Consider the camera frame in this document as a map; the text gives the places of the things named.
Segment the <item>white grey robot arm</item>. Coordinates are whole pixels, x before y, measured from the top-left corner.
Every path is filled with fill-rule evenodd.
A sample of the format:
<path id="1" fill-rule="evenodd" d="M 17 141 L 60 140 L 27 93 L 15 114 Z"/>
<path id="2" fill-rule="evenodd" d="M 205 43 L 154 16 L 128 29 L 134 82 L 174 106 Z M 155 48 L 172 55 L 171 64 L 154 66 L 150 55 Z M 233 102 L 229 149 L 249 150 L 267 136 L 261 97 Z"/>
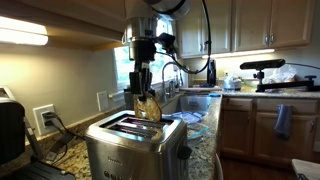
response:
<path id="1" fill-rule="evenodd" d="M 177 20 L 186 15 L 191 0 L 124 0 L 126 27 L 122 43 L 129 46 L 129 59 L 134 71 L 129 73 L 131 93 L 144 96 L 150 90 L 152 73 L 149 63 L 154 61 L 157 21 Z"/>

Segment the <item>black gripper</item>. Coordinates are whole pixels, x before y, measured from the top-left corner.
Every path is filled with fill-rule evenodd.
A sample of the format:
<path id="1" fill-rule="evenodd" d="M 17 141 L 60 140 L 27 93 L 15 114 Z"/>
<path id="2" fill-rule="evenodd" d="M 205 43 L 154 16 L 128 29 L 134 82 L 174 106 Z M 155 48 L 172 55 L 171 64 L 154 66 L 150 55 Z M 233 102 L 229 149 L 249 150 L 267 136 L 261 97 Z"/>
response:
<path id="1" fill-rule="evenodd" d="M 129 43 L 129 59 L 134 62 L 134 71 L 129 73 L 132 94 L 144 95 L 150 89 L 152 73 L 149 63 L 154 61 L 155 52 L 152 39 L 133 38 Z"/>

